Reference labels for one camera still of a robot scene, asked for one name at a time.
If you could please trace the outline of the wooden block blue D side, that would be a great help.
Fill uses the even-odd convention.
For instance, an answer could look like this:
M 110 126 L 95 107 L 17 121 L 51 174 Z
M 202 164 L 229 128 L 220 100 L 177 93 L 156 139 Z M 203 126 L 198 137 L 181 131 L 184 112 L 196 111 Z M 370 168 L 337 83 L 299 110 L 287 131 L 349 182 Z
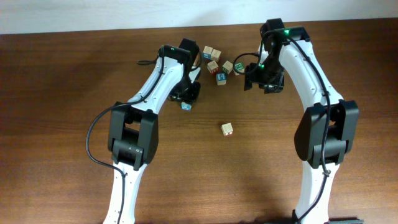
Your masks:
M 190 111 L 192 109 L 192 105 L 190 103 L 181 102 L 181 109 Z

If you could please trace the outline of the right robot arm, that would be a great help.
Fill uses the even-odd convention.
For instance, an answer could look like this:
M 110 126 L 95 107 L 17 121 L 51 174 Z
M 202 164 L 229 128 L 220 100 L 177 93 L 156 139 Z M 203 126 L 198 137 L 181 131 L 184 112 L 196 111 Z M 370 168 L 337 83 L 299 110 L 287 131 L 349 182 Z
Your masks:
M 260 28 L 261 43 L 244 70 L 244 89 L 257 84 L 265 93 L 278 93 L 288 74 L 301 99 L 304 114 L 294 135 L 302 161 L 300 198 L 290 219 L 282 223 L 331 223 L 328 204 L 333 180 L 353 146 L 359 118 L 355 101 L 346 101 L 328 81 L 304 27 L 286 28 L 282 19 L 269 19 Z

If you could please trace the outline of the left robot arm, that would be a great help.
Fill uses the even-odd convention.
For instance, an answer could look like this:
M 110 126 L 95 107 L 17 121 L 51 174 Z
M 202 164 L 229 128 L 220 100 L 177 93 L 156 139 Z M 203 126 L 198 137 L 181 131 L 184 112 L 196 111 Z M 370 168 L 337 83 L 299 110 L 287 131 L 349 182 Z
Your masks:
M 139 185 L 159 142 L 158 114 L 166 100 L 189 109 L 198 98 L 200 68 L 194 61 L 200 48 L 183 39 L 178 47 L 163 45 L 155 68 L 143 87 L 128 102 L 111 110 L 108 149 L 114 171 L 113 188 L 105 223 L 134 223 Z

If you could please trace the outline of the wooden block blue S top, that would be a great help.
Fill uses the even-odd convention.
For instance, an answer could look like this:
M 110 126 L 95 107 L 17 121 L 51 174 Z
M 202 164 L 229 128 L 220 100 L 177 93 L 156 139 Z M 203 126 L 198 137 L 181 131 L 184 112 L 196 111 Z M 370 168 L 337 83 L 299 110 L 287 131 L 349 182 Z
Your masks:
M 217 85 L 225 85 L 226 84 L 226 74 L 224 72 L 216 74 L 216 83 L 217 83 Z

